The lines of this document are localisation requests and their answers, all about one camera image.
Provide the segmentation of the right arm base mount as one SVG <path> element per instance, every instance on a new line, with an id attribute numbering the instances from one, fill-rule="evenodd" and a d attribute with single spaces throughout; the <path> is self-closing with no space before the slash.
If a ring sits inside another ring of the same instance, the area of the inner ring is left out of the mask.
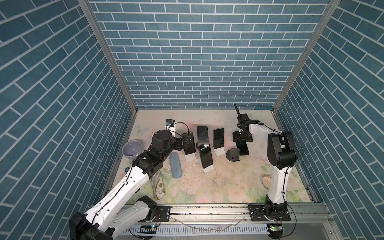
<path id="1" fill-rule="evenodd" d="M 252 222 L 291 221 L 286 204 L 277 205 L 248 205 Z"/>

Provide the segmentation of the teal phone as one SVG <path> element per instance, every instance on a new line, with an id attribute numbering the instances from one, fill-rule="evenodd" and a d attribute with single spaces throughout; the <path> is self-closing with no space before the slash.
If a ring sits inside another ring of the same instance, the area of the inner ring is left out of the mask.
<path id="1" fill-rule="evenodd" d="M 202 168 L 206 169 L 213 165 L 211 147 L 207 146 L 199 150 Z"/>

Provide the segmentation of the black round stand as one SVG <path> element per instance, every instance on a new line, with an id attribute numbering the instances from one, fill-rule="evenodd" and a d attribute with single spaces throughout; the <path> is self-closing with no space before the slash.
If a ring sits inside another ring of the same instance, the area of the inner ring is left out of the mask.
<path id="1" fill-rule="evenodd" d="M 238 162 L 240 160 L 240 149 L 232 148 L 226 152 L 226 158 L 230 162 Z"/>

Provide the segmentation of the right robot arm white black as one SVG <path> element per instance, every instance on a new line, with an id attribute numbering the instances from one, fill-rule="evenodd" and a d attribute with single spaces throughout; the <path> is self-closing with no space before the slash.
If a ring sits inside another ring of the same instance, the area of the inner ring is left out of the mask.
<path id="1" fill-rule="evenodd" d="M 286 191 L 289 175 L 299 154 L 295 140 L 290 132 L 280 132 L 272 129 L 259 120 L 249 120 L 238 117 L 240 131 L 233 132 L 235 143 L 246 144 L 258 136 L 267 142 L 267 157 L 273 166 L 271 185 L 266 195 L 264 207 L 249 205 L 251 215 L 265 221 L 289 221 Z"/>

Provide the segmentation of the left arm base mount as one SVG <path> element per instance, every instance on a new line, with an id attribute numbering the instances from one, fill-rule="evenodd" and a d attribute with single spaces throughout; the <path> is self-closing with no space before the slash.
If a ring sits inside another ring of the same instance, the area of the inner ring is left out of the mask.
<path id="1" fill-rule="evenodd" d="M 149 217 L 139 221 L 139 223 L 169 222 L 171 215 L 171 206 L 157 206 L 156 210 L 150 210 Z"/>

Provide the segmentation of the purple phone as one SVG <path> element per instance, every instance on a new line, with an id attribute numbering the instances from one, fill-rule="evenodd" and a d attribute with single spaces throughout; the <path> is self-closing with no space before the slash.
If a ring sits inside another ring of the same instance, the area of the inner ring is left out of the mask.
<path id="1" fill-rule="evenodd" d="M 195 140 L 192 132 L 183 133 L 182 142 L 183 142 L 183 150 L 185 152 L 185 155 L 196 153 Z"/>

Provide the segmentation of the white folding stand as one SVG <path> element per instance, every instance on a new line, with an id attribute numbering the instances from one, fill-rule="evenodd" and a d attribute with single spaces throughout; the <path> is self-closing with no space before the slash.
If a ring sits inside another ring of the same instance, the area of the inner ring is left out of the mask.
<path id="1" fill-rule="evenodd" d="M 211 142 L 211 146 L 213 147 L 213 150 L 214 150 L 216 156 L 221 156 L 221 155 L 225 155 L 226 154 L 226 151 L 225 151 L 224 147 L 215 148 L 214 147 L 214 142 Z"/>

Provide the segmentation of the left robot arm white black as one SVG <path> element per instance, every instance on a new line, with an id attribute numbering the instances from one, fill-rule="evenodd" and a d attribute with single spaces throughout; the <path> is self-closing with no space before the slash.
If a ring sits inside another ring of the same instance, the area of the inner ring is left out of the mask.
<path id="1" fill-rule="evenodd" d="M 84 214 L 75 213 L 69 220 L 72 240 L 113 240 L 130 226 L 152 220 L 157 203 L 144 196 L 127 210 L 127 201 L 145 185 L 164 164 L 173 151 L 187 145 L 185 137 L 174 137 L 169 130 L 159 130 L 152 136 L 147 150 L 138 155 L 129 172 L 109 193 Z"/>

